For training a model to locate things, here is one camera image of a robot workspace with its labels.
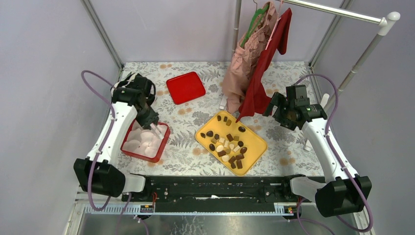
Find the small red container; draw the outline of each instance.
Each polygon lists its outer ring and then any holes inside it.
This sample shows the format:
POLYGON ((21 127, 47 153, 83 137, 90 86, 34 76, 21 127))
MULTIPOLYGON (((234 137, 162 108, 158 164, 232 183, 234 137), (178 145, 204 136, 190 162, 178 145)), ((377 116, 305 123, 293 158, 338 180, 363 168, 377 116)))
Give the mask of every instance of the small red container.
POLYGON ((154 158, 148 158, 148 157, 143 156, 143 155, 140 155, 140 154, 136 154, 136 153, 132 153, 132 152, 128 152, 128 151, 122 150, 122 147, 124 146, 124 143, 127 141, 128 134, 133 129, 134 121, 131 123, 130 127, 128 128, 127 134, 124 137, 124 141, 122 142, 122 145, 121 145, 121 151, 125 155, 130 156, 130 157, 142 159, 142 160, 145 160, 145 161, 148 161, 148 162, 152 162, 152 163, 158 162, 160 160, 160 158, 161 158, 161 155, 162 155, 162 153, 164 151, 164 147, 166 147, 168 138, 170 136, 170 128, 169 128, 169 126, 167 124, 165 124, 165 123, 159 122, 159 125, 165 125, 165 126, 167 126, 167 130, 166 130, 166 133, 164 134, 164 139, 161 141, 161 144, 160 144, 160 147, 159 147, 159 149, 157 151, 156 156, 154 158))
POLYGON ((183 104, 206 94, 205 87, 196 72, 189 72, 166 81, 175 104, 183 104))

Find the clothes hanger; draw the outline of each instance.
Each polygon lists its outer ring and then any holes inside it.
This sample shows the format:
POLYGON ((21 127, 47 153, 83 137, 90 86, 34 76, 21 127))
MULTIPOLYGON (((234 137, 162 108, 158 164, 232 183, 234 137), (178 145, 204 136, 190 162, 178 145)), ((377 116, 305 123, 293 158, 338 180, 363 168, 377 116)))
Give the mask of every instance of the clothes hanger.
POLYGON ((262 21, 262 18, 264 17, 264 13, 266 13, 268 11, 268 8, 270 7, 269 4, 267 4, 264 8, 258 9, 255 11, 254 16, 252 17, 251 20, 251 24, 249 25, 249 29, 248 32, 245 35, 244 40, 241 43, 241 47, 243 48, 245 46, 246 41, 250 38, 250 36, 253 34, 253 32, 255 31, 256 27, 258 26, 258 24, 262 21), (260 16, 260 18, 258 19, 258 21, 256 22, 255 26, 253 27, 253 24, 255 23, 256 18, 260 16))

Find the red garment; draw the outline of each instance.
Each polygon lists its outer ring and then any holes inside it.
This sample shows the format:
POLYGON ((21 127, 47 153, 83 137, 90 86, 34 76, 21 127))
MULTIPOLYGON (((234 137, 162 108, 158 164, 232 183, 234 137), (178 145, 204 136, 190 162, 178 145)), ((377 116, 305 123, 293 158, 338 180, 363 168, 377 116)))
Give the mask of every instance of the red garment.
POLYGON ((287 51, 288 30, 290 29, 292 15, 293 13, 291 12, 290 8, 288 8, 288 10, 282 14, 277 28, 272 35, 272 40, 270 41, 268 48, 261 52, 255 72, 249 83, 249 87, 245 95, 245 100, 239 107, 240 115, 236 120, 237 122, 241 119, 241 117, 252 117, 255 113, 263 114, 267 109, 271 98, 268 97, 265 93, 265 89, 261 83, 261 78, 265 70, 267 70, 269 67, 275 51, 278 49, 281 55, 285 54, 287 51))

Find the gray wall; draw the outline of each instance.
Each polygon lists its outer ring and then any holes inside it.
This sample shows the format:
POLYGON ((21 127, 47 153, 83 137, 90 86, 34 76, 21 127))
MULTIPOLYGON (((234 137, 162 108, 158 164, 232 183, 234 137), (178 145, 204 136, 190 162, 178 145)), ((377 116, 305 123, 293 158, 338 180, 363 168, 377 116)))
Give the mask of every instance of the gray wall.
POLYGON ((0 234, 63 232, 78 185, 73 162, 108 112, 83 84, 84 69, 116 80, 81 1, 1 1, 0 234))
MULTIPOLYGON (((413 234, 415 210, 415 15, 413 0, 355 1, 351 10, 375 16, 401 13, 340 98, 333 128, 345 155, 361 175, 370 177, 369 203, 379 235, 413 234)), ((346 19, 316 72, 339 85, 377 32, 370 23, 346 19)), ((326 82, 322 90, 332 94, 326 82)))
MULTIPOLYGON (((258 8, 265 0, 257 0, 258 8)), ((339 6, 342 0, 314 0, 339 6)), ((123 62, 230 61, 235 0, 92 0, 123 62)), ((287 53, 274 60, 310 61, 332 15, 284 4, 293 11, 287 53)), ((243 0, 239 38, 255 12, 243 0)))

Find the black mount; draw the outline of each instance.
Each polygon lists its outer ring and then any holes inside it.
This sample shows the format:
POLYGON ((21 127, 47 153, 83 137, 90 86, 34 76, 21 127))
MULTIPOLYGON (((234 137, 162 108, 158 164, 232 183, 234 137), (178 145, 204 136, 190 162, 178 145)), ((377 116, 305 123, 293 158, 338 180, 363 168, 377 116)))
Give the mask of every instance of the black mount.
POLYGON ((320 104, 310 104, 305 85, 286 87, 286 91, 287 97, 278 92, 274 93, 263 116, 269 116, 274 106, 277 106, 273 118, 281 126, 293 131, 297 126, 301 130, 306 121, 311 122, 315 118, 327 119, 327 114, 320 104))

